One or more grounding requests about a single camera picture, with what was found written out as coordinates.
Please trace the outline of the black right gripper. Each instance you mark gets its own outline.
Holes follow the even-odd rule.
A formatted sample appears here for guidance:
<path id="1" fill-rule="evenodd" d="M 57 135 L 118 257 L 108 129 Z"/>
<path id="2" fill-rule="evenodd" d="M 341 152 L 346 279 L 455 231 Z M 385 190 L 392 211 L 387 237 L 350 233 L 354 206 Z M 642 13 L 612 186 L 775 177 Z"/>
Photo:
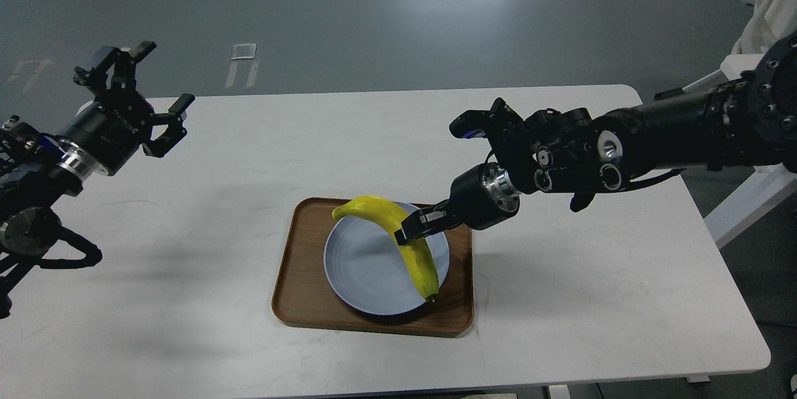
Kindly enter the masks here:
<path id="1" fill-rule="evenodd" d="M 478 164 L 455 178 L 450 197 L 411 212 L 394 231 L 398 246 L 458 228 L 484 230 L 520 211 L 520 192 L 498 163 Z"/>

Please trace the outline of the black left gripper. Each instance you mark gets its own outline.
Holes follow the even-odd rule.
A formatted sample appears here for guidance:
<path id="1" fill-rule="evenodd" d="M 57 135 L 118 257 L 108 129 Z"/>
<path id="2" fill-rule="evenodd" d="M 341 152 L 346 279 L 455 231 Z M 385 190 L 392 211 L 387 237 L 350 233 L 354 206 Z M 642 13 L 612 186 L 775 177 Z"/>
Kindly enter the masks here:
<path id="1" fill-rule="evenodd" d="M 162 158 L 187 136 L 183 123 L 196 96 L 183 93 L 165 113 L 154 113 L 137 89 L 137 64 L 156 47 L 152 41 L 128 50 L 104 45 L 86 68 L 77 65 L 73 70 L 74 84 L 92 92 L 95 100 L 59 135 L 91 155 L 108 177 L 119 172 L 143 141 L 145 155 Z M 148 140 L 152 126 L 165 130 Z"/>

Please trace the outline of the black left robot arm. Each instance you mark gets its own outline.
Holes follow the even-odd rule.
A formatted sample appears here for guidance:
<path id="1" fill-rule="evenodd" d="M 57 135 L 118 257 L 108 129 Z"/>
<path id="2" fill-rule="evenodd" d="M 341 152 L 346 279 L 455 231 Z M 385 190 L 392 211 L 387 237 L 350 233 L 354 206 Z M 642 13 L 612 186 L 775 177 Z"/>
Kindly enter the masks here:
<path id="1" fill-rule="evenodd" d="M 164 157 L 187 135 L 184 120 L 194 96 L 181 95 L 158 113 L 137 88 L 136 69 L 156 49 L 144 41 L 128 50 L 100 48 L 88 67 L 76 67 L 78 86 L 93 101 L 62 132 L 43 133 L 16 115 L 2 124 L 2 317 L 9 295 L 33 268 L 76 270 L 96 266 L 102 252 L 63 226 L 52 206 L 76 197 L 94 173 L 116 175 L 142 149 Z"/>

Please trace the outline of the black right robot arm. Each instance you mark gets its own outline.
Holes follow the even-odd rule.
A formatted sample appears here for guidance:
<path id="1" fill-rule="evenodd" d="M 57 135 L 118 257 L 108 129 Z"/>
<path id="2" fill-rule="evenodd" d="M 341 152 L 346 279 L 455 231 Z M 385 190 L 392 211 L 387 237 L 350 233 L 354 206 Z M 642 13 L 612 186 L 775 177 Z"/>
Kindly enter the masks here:
<path id="1" fill-rule="evenodd" d="M 466 225 L 484 230 L 515 217 L 520 196 L 569 193 L 579 212 L 597 194 L 645 189 L 692 166 L 775 166 L 795 171 L 795 35 L 752 70 L 711 90 L 682 92 L 592 118 L 585 108 L 522 118 L 502 98 L 467 110 L 453 137 L 486 138 L 495 162 L 457 177 L 446 200 L 410 213 L 394 235 L 408 244 Z"/>

